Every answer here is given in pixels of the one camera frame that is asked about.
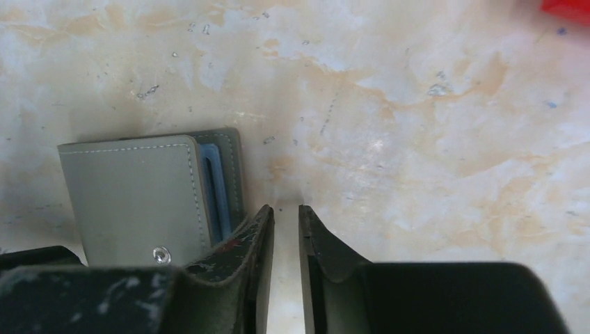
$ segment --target stone surface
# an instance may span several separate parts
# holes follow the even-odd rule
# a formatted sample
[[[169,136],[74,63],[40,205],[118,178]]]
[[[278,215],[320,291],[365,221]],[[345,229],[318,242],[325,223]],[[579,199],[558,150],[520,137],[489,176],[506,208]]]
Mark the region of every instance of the stone surface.
[[[0,247],[81,253],[58,144],[236,127],[252,210],[305,202],[376,261],[522,262],[587,333],[590,31],[538,4],[5,0]],[[276,254],[269,332],[302,333]]]

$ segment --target silver button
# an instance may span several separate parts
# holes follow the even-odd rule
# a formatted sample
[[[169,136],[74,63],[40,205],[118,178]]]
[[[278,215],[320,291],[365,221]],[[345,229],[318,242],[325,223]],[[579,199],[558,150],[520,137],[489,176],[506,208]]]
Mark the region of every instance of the silver button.
[[[158,262],[159,264],[170,263],[170,252],[168,251],[168,249],[166,249],[166,247],[157,246],[156,248],[154,248],[152,254],[154,255],[154,259],[156,259],[156,262]]]

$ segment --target marble surface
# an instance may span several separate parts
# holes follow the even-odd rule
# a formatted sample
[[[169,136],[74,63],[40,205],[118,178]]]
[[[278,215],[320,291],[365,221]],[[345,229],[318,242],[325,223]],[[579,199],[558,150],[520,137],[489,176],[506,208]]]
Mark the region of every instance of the marble surface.
[[[538,4],[5,0],[0,251],[81,253],[58,144],[236,127],[283,209],[269,333],[300,202],[371,260],[522,262],[590,333],[590,30]]]

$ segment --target wallet flap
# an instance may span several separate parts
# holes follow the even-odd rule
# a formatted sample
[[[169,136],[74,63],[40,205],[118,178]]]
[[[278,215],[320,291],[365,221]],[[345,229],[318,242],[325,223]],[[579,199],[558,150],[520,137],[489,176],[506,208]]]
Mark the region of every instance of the wallet flap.
[[[58,147],[90,265],[187,264],[212,247],[198,145],[185,135]]]

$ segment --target gray wallet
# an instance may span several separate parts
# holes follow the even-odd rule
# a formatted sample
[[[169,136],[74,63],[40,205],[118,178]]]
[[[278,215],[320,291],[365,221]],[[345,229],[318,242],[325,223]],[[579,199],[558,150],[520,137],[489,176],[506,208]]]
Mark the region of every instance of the gray wallet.
[[[231,128],[58,146],[88,264],[182,266],[229,237],[240,147]]]

